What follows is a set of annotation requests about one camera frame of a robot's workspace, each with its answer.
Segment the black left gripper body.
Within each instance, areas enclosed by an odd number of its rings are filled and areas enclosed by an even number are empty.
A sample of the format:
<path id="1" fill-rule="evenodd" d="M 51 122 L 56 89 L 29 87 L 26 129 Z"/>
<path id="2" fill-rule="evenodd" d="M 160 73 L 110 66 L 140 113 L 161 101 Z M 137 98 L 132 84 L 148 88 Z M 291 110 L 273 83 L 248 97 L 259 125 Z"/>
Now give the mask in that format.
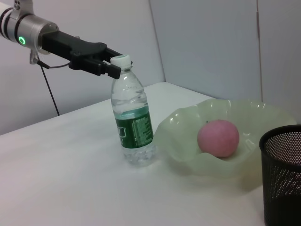
<path id="1" fill-rule="evenodd" d="M 70 61 L 73 70 L 105 70 L 107 45 L 87 42 L 57 31 L 42 35 L 42 49 Z"/>

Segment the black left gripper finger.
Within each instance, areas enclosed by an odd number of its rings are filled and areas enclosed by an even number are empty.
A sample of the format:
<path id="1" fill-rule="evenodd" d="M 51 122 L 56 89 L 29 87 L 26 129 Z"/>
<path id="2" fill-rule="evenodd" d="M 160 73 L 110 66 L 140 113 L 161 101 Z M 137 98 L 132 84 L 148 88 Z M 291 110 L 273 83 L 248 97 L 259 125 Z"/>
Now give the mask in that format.
<path id="1" fill-rule="evenodd" d="M 82 70 L 97 76 L 107 74 L 109 77 L 119 79 L 121 68 L 113 64 L 107 64 L 102 57 L 76 57 L 75 69 Z"/>
<path id="2" fill-rule="evenodd" d="M 111 62 L 111 59 L 113 57 L 118 57 L 118 56 L 121 56 L 122 54 L 119 53 L 119 52 L 116 52 L 115 50 L 112 50 L 110 48 L 106 48 L 104 51 L 102 51 L 99 55 L 98 55 L 98 58 L 99 60 L 101 61 L 105 61 L 105 62 L 108 62 L 110 63 Z"/>

